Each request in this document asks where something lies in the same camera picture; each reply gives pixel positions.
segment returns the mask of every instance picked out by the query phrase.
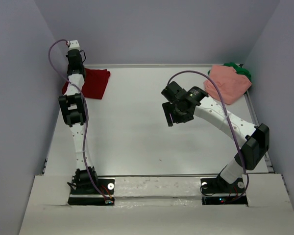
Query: cable connector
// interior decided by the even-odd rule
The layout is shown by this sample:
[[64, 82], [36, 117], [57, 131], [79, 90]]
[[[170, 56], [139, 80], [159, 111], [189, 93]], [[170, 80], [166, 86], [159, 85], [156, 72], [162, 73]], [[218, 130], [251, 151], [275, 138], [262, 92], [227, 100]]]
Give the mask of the cable connector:
[[105, 204], [113, 204], [114, 203], [114, 201], [112, 201], [112, 200], [105, 200], [104, 202], [105, 202]]

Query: screw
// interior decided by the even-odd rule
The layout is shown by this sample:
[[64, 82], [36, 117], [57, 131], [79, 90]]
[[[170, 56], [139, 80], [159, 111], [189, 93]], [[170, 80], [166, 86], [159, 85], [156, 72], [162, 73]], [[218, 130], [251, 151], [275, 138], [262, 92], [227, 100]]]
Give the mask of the screw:
[[241, 182], [241, 181], [239, 181], [239, 182], [237, 183], [237, 186], [238, 186], [239, 188], [244, 188], [244, 183]]

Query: wire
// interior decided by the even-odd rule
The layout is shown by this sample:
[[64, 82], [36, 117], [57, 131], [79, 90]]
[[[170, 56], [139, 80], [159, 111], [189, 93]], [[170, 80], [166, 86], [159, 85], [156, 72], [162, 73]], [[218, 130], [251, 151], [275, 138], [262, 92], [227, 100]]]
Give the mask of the wire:
[[78, 92], [80, 92], [80, 94], [81, 94], [81, 96], [82, 96], [82, 99], [84, 100], [84, 104], [85, 104], [85, 115], [86, 115], [86, 124], [85, 124], [85, 133], [84, 133], [84, 140], [83, 140], [83, 148], [82, 148], [82, 151], [83, 151], [83, 159], [84, 159], [84, 163], [85, 163], [85, 167], [86, 167], [86, 171], [87, 171], [87, 174], [88, 174], [88, 176], [89, 176], [89, 179], [90, 179], [90, 182], [92, 183], [92, 185], [94, 186], [94, 188], [95, 188], [95, 190], [99, 193], [99, 194], [101, 194], [102, 196], [103, 196], [103, 198], [104, 198], [104, 200], [106, 200], [106, 197], [105, 197], [105, 195], [104, 195], [104, 193], [103, 192], [101, 192], [100, 190], [99, 190], [99, 188], [96, 186], [96, 184], [95, 184], [95, 182], [94, 182], [94, 180], [93, 180], [93, 178], [92, 178], [92, 175], [91, 175], [91, 173], [90, 173], [90, 171], [89, 171], [89, 169], [88, 169], [88, 165], [87, 165], [87, 161], [86, 161], [86, 155], [85, 155], [85, 143], [86, 143], [86, 135], [87, 135], [87, 128], [88, 128], [88, 108], [87, 108], [87, 103], [86, 103], [86, 98], [85, 98], [85, 96], [84, 96], [84, 94], [83, 94], [83, 92], [81, 91], [81, 89], [77, 86], [77, 85], [75, 85], [75, 84], [73, 84], [72, 82], [70, 82], [69, 81], [69, 79], [67, 78], [67, 76], [65, 76], [64, 74], [62, 74], [55, 66], [54, 66], [54, 64], [52, 63], [52, 61], [51, 61], [51, 56], [50, 56], [50, 54], [51, 54], [51, 50], [52, 50], [52, 48], [56, 45], [56, 44], [58, 44], [59, 42], [68, 42], [68, 40], [65, 40], [65, 39], [60, 39], [60, 40], [58, 40], [58, 41], [56, 41], [56, 42], [54, 42], [51, 46], [50, 46], [50, 48], [49, 48], [49, 50], [48, 50], [48, 60], [49, 60], [49, 63], [50, 63], [50, 65], [51, 65], [51, 67], [65, 80], [65, 81], [67, 81], [69, 84], [71, 84], [72, 86], [74, 86], [77, 90], [78, 90]]
[[238, 154], [239, 154], [239, 157], [240, 157], [240, 160], [241, 160], [241, 163], [242, 163], [243, 174], [246, 175], [246, 177], [247, 177], [247, 182], [246, 182], [246, 187], [245, 187], [245, 189], [244, 189], [244, 192], [243, 192], [240, 196], [238, 196], [236, 199], [232, 200], [231, 202], [236, 201], [236, 200], [240, 199], [240, 198], [243, 196], [243, 194], [246, 192], [246, 190], [247, 190], [247, 188], [248, 188], [248, 185], [249, 185], [249, 176], [248, 176], [248, 174], [246, 173], [245, 160], [244, 160], [243, 154], [242, 154], [242, 152], [241, 152], [241, 150], [240, 150], [240, 146], [239, 146], [239, 143], [238, 143], [238, 141], [237, 141], [237, 138], [236, 138], [236, 136], [235, 136], [235, 132], [234, 132], [234, 129], [233, 129], [233, 126], [232, 126], [232, 123], [231, 123], [230, 117], [229, 117], [228, 112], [227, 112], [227, 110], [226, 110], [226, 106], [225, 106], [224, 99], [223, 99], [223, 97], [222, 97], [222, 95], [221, 95], [221, 92], [220, 92], [220, 90], [218, 89], [217, 85], [215, 84], [215, 82], [214, 82], [209, 76], [207, 76], [207, 75], [205, 75], [205, 74], [203, 74], [203, 73], [201, 73], [201, 72], [194, 71], [194, 70], [185, 70], [185, 71], [181, 71], [181, 72], [176, 73], [175, 75], [173, 75], [173, 76], [168, 80], [167, 85], [169, 85], [170, 82], [172, 81], [172, 79], [174, 79], [176, 76], [178, 76], [178, 75], [180, 75], [180, 74], [183, 74], [183, 73], [187, 73], [187, 72], [189, 72], [189, 73], [196, 73], [196, 74], [199, 74], [199, 75], [204, 76], [205, 78], [207, 78], [207, 79], [212, 83], [212, 85], [215, 87], [215, 89], [216, 89], [216, 91], [217, 91], [217, 93], [218, 93], [218, 96], [219, 96], [219, 98], [220, 98], [220, 101], [221, 101], [221, 104], [222, 104], [222, 107], [223, 107], [223, 111], [224, 111], [224, 114], [225, 114], [225, 116], [226, 116], [226, 120], [227, 120], [227, 122], [228, 122], [228, 124], [229, 124], [230, 131], [231, 131], [231, 134], [232, 134], [232, 136], [233, 136], [233, 140], [234, 140], [234, 143], [235, 143], [235, 146], [236, 146], [237, 152], [238, 152]]
[[211, 197], [212, 195], [215, 195], [215, 193], [212, 193], [211, 195], [204, 194], [201, 189], [202, 189], [202, 186], [200, 186], [199, 191], [201, 192], [202, 195], [206, 197]]
[[112, 196], [111, 196], [111, 194], [109, 193], [109, 190], [108, 190], [105, 186], [103, 186], [103, 185], [101, 185], [101, 187], [103, 187], [103, 188], [106, 190], [106, 192], [109, 194], [110, 199], [112, 199]]
[[231, 193], [232, 193], [232, 190], [230, 190], [230, 194], [228, 195], [228, 197], [227, 197], [227, 198], [229, 198], [229, 197], [231, 196]]
[[234, 187], [234, 190], [235, 190], [235, 192], [236, 192], [236, 197], [237, 197], [239, 194], [237, 193], [237, 189], [236, 189], [236, 187]]

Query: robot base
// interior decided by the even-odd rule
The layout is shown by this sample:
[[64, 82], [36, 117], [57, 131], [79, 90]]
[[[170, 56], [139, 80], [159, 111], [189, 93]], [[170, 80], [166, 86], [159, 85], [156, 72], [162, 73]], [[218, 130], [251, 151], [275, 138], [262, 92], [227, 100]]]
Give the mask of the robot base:
[[[105, 194], [107, 200], [114, 202], [114, 178], [98, 177], [98, 188]], [[106, 203], [103, 196], [99, 194], [93, 185], [80, 188], [71, 187], [68, 204], [71, 206], [112, 206], [114, 203]]]

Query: red cloth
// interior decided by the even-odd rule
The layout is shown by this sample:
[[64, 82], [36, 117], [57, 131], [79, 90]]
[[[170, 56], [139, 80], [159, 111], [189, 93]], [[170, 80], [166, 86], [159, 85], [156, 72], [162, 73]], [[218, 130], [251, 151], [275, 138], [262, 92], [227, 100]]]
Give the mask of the red cloth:
[[[107, 70], [86, 70], [86, 79], [84, 86], [82, 87], [82, 92], [86, 98], [91, 99], [102, 99], [108, 80], [110, 77], [110, 72]], [[62, 94], [67, 91], [68, 82], [66, 82], [62, 88]]]

